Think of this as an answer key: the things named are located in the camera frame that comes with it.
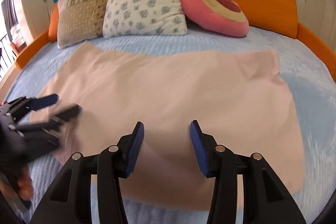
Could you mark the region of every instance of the human hand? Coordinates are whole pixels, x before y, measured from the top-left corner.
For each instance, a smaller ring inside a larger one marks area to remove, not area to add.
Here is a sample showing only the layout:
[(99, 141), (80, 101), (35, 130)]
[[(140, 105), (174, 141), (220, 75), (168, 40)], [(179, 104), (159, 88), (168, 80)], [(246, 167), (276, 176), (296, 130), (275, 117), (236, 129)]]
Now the human hand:
[[(23, 200), (30, 200), (33, 197), (33, 186), (32, 180), (29, 176), (28, 166), (22, 168), (22, 176), (17, 181), (18, 186), (20, 187), (19, 190), (19, 197)], [(11, 188), (10, 185), (0, 181), (0, 191), (4, 195), (5, 198), (13, 199), (17, 197), (17, 193)]]

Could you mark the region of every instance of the white patterned pillow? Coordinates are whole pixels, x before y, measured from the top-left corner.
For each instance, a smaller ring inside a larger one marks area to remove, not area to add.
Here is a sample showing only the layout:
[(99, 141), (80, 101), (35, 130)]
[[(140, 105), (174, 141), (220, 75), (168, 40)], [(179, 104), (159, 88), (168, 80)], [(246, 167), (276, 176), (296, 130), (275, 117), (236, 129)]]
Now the white patterned pillow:
[(187, 33), (180, 0), (108, 0), (104, 37), (124, 34)]

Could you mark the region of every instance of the silver rivet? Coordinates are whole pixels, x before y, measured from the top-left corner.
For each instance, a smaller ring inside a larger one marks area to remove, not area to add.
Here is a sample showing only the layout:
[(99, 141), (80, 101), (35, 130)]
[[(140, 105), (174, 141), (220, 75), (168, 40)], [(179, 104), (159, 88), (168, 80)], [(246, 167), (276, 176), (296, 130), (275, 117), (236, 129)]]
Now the silver rivet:
[(253, 154), (253, 158), (254, 158), (255, 160), (261, 160), (263, 157), (262, 157), (262, 155), (259, 154), (259, 153), (254, 153), (254, 154)]
[(222, 146), (222, 145), (217, 145), (215, 149), (216, 149), (217, 152), (224, 152), (225, 151), (225, 147)]
[(72, 155), (73, 160), (79, 160), (80, 158), (81, 158), (80, 153), (75, 153), (75, 154)]
[(116, 145), (112, 145), (112, 146), (109, 147), (110, 152), (117, 152), (118, 150), (119, 150), (119, 148)]

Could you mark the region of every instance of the light blue bedspread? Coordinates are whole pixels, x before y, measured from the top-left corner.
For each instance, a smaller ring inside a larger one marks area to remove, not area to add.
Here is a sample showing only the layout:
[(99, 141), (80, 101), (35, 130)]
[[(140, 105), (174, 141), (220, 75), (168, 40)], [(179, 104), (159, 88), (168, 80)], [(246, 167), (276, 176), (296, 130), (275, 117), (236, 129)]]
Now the light blue bedspread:
[[(251, 27), (245, 38), (231, 38), (201, 30), (191, 24), (186, 36), (134, 35), (98, 38), (91, 42), (104, 50), (149, 55), (203, 50), (250, 52), (276, 49), (280, 58), (281, 77), (293, 93), (305, 148), (304, 187), (294, 194), (294, 199), (307, 224), (324, 208), (336, 187), (336, 85), (326, 66), (303, 43), (254, 27)], [(37, 96), (78, 46), (59, 50), (56, 43), (46, 45), (20, 74), (9, 92), (8, 100), (21, 95)], [(48, 155), (32, 163), (30, 169), (35, 196), (33, 209), (25, 216), (27, 221), (59, 171), (60, 164)], [(97, 223), (95, 191), (93, 187), (92, 216), (94, 223)], [(207, 219), (207, 212), (168, 210), (130, 201), (125, 201), (125, 209), (130, 224), (201, 224), (206, 223)], [(241, 210), (237, 222), (242, 222)]]

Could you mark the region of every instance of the railing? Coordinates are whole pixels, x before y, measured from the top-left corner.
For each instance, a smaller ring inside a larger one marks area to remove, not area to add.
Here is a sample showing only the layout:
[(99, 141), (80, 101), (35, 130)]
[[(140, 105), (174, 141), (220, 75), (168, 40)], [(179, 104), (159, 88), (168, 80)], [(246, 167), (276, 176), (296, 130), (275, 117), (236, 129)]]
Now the railing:
[(0, 79), (2, 79), (15, 61), (13, 51), (11, 50), (11, 46), (9, 45), (9, 39), (7, 34), (0, 39), (0, 48)]

